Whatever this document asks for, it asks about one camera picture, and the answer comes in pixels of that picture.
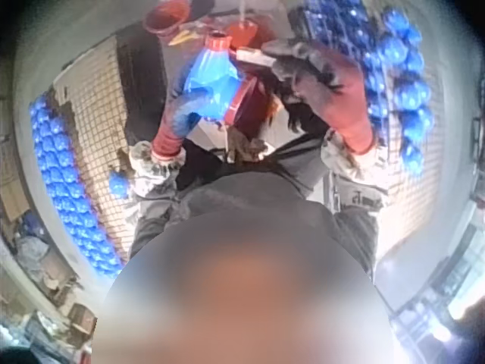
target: red cap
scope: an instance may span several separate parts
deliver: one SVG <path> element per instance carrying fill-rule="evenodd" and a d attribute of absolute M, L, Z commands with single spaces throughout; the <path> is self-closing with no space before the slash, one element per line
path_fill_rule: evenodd
<path fill-rule="evenodd" d="M 205 38 L 205 47 L 216 52 L 226 51 L 229 49 L 232 40 L 233 38 L 226 33 L 215 30 Z"/>

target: wire rack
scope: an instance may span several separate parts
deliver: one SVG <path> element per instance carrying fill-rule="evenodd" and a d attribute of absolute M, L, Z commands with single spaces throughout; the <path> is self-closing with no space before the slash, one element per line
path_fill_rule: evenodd
<path fill-rule="evenodd" d="M 56 78 L 53 88 L 86 193 L 117 253 L 127 261 L 134 235 L 124 219 L 127 202 L 113 197 L 108 186 L 110 170 L 120 167 L 117 151 L 128 151 L 115 37 L 81 55 Z"/>

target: red container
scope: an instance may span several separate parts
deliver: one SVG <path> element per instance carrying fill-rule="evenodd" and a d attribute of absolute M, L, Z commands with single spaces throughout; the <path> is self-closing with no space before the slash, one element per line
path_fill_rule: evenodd
<path fill-rule="evenodd" d="M 151 10 L 143 21 L 147 31 L 155 34 L 162 42 L 176 35 L 179 26 L 190 14 L 188 0 L 168 0 Z"/>

